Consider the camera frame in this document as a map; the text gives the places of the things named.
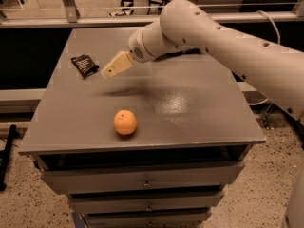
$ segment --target orange fruit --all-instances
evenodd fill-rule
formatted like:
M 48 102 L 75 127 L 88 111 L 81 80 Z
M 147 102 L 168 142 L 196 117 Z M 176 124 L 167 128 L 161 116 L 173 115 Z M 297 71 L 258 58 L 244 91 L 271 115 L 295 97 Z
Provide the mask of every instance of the orange fruit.
M 115 130 L 122 135 L 128 135 L 135 131 L 137 120 L 133 112 L 129 110 L 120 110 L 113 120 Z

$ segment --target drawer handle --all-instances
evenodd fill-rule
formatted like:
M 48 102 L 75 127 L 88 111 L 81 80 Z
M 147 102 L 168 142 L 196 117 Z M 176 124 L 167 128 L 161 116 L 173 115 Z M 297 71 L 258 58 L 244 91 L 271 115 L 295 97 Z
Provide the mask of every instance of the drawer handle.
M 149 182 L 149 180 L 145 180 L 145 183 L 142 185 L 143 188 L 150 188 L 152 184 Z
M 145 208 L 145 211 L 146 211 L 146 212 L 152 212 L 153 209 L 151 208 L 150 205 L 148 205 L 148 206 Z

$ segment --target dresser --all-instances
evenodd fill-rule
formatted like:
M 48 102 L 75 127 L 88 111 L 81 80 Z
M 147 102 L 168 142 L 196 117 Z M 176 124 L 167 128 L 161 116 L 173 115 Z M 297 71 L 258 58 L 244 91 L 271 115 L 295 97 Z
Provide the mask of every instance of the dresser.
M 233 75 L 208 54 L 163 56 L 111 79 L 84 79 L 72 64 L 86 54 L 103 67 L 136 29 L 72 31 L 19 150 L 91 228 L 206 220 L 265 142 Z M 114 130 L 121 109 L 137 117 L 130 136 Z

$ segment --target speckled floor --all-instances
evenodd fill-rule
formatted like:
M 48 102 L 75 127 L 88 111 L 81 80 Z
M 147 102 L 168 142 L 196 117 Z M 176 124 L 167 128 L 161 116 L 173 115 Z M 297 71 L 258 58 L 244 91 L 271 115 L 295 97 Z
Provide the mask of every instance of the speckled floor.
M 213 215 L 202 224 L 178 227 L 280 227 L 296 177 L 304 167 L 304 151 L 303 142 L 284 116 L 276 113 L 270 121 L 274 129 L 263 129 L 267 142 L 254 146 L 246 156 L 246 167 L 226 186 L 225 197 L 213 208 Z M 55 195 L 40 180 L 32 160 L 17 153 L 19 143 L 16 140 L 11 151 L 5 180 L 8 187 L 0 193 L 0 227 L 75 227 L 67 198 Z

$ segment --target black metal leg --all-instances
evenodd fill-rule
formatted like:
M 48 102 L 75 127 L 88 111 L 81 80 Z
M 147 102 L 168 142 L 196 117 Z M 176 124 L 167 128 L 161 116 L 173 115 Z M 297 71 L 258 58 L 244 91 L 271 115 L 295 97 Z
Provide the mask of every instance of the black metal leg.
M 0 164 L 0 191 L 4 191 L 6 189 L 6 185 L 4 184 L 4 177 L 6 176 L 7 167 L 10 160 L 10 151 L 13 143 L 13 139 L 19 136 L 18 132 L 16 132 L 16 125 L 11 125 L 9 128 L 9 135 L 7 138 L 7 143 L 5 149 L 2 151 L 2 159 Z

